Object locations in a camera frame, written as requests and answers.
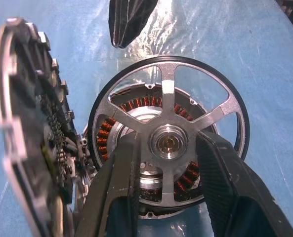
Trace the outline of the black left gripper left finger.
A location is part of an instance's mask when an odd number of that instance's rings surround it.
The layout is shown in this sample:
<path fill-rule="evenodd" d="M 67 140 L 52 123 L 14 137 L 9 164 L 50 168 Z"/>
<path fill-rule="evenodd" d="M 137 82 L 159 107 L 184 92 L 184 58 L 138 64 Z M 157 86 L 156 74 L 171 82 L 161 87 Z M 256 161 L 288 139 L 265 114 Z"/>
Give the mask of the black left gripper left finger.
<path fill-rule="evenodd" d="M 137 237 L 140 162 L 140 136 L 123 136 L 89 187 L 75 237 Z"/>

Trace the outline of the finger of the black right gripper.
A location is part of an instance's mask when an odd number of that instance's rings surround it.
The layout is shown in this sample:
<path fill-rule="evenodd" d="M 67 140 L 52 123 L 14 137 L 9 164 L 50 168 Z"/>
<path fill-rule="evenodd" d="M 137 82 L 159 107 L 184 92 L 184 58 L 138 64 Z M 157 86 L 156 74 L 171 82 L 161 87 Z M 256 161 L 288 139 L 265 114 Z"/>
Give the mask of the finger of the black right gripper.
<path fill-rule="evenodd" d="M 114 48 L 126 48 L 144 29 L 158 0 L 110 0 L 109 32 Z"/>

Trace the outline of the toothed motor housing plate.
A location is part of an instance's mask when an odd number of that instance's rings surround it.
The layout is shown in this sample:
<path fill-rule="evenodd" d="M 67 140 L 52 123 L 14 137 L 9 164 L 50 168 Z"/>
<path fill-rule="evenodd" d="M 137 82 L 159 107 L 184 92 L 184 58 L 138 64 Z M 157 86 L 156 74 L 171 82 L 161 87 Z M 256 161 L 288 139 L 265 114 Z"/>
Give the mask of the toothed motor housing plate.
<path fill-rule="evenodd" d="M 0 28 L 3 167 L 34 237 L 76 237 L 96 173 L 67 95 L 47 35 L 23 18 L 7 19 Z"/>

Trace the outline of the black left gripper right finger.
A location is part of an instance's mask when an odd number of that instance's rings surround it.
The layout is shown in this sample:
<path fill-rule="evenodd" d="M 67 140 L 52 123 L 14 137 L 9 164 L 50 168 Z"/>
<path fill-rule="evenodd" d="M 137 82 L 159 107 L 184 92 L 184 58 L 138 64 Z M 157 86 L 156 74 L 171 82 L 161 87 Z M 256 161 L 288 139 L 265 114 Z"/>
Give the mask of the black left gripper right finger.
<path fill-rule="evenodd" d="M 265 183 L 226 139 L 200 132 L 196 154 L 215 237 L 293 237 Z"/>

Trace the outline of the blue table mat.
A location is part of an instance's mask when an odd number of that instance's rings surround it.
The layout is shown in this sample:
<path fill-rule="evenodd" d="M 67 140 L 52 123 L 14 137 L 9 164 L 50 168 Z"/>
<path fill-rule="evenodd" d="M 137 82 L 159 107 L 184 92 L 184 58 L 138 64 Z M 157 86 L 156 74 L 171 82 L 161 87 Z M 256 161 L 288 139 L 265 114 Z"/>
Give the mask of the blue table mat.
<path fill-rule="evenodd" d="M 0 26 L 21 16 L 50 40 L 82 132 L 97 94 L 125 67 L 155 55 L 182 55 L 223 73 L 251 123 L 249 166 L 293 226 L 293 25 L 275 0 L 159 0 L 139 37 L 113 48 L 109 0 L 0 0 Z M 31 237 L 3 168 L 0 237 Z"/>

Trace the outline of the silver spoked rotor black rim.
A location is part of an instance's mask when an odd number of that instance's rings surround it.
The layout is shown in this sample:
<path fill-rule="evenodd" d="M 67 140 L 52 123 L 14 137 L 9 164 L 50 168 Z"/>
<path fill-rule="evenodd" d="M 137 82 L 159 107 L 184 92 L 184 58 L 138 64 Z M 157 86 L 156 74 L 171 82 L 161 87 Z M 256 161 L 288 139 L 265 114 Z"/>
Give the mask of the silver spoked rotor black rim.
<path fill-rule="evenodd" d="M 213 109 L 205 108 L 207 112 L 204 115 L 191 121 L 177 115 L 174 111 L 175 90 L 178 88 L 175 85 L 176 73 L 186 69 L 208 77 L 226 93 L 226 98 L 222 102 Z M 161 85 L 162 112 L 160 114 L 148 121 L 138 120 L 111 101 L 112 93 L 134 84 Z M 88 125 L 106 116 L 132 129 L 132 132 L 128 134 L 138 134 L 141 139 L 140 164 L 144 161 L 150 162 L 160 168 L 163 173 L 162 200 L 152 205 L 178 207 L 183 203 L 174 200 L 175 171 L 190 159 L 194 158 L 198 162 L 195 149 L 197 134 L 200 132 L 217 134 L 217 123 L 229 115 L 235 115 L 237 120 L 234 150 L 240 159 L 245 159 L 250 143 L 249 116 L 242 97 L 231 81 L 203 62 L 180 56 L 160 56 L 132 64 L 115 75 L 95 100 Z"/>

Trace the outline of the motor housing with copper windings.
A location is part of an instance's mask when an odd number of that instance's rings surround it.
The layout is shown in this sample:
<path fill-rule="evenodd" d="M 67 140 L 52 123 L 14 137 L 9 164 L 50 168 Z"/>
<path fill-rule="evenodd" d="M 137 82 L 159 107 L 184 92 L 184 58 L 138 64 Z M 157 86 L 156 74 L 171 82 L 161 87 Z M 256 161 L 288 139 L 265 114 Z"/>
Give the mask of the motor housing with copper windings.
<path fill-rule="evenodd" d="M 111 101 L 138 120 L 148 121 L 162 112 L 161 90 L 160 84 L 134 84 L 112 93 Z M 188 121 L 207 112 L 201 104 L 197 104 L 189 94 L 179 88 L 175 90 L 175 98 L 175 113 Z M 100 169 L 110 157 L 120 138 L 131 132 L 132 129 L 106 116 L 87 126 L 84 135 L 88 140 L 88 150 L 96 169 Z M 150 162 L 142 162 L 139 181 L 141 219 L 168 218 L 198 204 L 201 200 L 199 164 L 194 158 L 187 161 L 174 174 L 174 200 L 183 203 L 182 206 L 156 207 L 152 205 L 162 200 L 162 183 L 162 170 Z"/>

